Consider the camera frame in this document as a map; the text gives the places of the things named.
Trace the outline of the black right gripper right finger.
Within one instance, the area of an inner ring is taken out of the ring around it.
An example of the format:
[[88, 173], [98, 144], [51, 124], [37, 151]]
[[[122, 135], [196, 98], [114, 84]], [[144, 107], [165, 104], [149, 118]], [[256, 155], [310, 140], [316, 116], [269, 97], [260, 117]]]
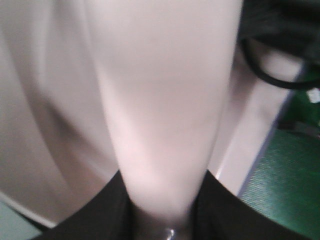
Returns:
[[308, 240], [246, 205], [206, 171], [193, 206], [193, 240]]

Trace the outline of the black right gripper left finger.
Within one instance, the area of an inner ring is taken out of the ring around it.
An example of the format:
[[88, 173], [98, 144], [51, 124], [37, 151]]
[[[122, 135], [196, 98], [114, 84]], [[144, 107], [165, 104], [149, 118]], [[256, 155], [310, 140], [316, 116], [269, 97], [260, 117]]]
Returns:
[[79, 211], [35, 240], [132, 240], [132, 203], [117, 172]]

